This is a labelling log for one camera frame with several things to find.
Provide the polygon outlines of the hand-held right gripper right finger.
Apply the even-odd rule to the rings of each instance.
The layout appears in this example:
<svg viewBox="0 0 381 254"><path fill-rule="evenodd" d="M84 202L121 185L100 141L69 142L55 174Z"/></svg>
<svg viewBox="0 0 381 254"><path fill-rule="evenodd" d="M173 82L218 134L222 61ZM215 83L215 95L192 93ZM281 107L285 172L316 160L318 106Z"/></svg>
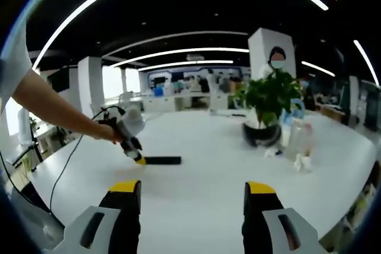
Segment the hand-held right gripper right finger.
<svg viewBox="0 0 381 254"><path fill-rule="evenodd" d="M293 208L284 208L276 191L245 183L242 236L245 253L326 253L316 229Z"/></svg>

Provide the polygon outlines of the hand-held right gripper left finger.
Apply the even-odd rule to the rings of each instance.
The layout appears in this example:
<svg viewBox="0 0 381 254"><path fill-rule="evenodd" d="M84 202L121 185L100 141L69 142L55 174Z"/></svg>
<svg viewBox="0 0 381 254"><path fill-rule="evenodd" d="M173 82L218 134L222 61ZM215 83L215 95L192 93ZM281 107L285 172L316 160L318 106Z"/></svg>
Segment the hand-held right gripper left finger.
<svg viewBox="0 0 381 254"><path fill-rule="evenodd" d="M64 230L50 253L136 253L140 235L141 181L113 185Z"/></svg>

